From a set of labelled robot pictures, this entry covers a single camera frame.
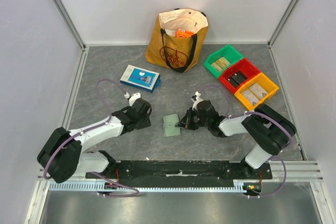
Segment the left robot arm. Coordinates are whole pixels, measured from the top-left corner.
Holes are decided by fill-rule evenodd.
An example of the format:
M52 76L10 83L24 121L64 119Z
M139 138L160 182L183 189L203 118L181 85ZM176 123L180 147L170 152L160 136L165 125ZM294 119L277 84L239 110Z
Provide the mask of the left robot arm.
M63 183L73 175L99 173L104 178L115 174L115 159L106 151L88 149L107 139L151 126L152 107L143 98L136 98L125 108L104 120L75 130L55 129L37 156L44 168L44 179Z

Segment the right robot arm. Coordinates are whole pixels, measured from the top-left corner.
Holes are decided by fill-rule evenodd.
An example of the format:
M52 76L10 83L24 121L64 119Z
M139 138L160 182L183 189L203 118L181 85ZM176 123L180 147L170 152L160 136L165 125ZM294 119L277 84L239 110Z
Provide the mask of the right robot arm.
M266 104L238 115L219 115L209 100L190 107L186 115L175 124L186 130L205 127L215 137L228 137L248 133L256 145L244 157L241 174L248 179L259 173L259 168L271 157L287 147L297 133L293 123Z

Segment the green card holder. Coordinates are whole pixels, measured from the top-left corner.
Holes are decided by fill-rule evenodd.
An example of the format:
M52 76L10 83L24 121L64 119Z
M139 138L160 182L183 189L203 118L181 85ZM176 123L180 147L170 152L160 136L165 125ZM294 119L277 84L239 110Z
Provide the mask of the green card holder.
M181 135L181 129L175 125L179 122L177 114L166 115L163 117L163 134L165 137Z

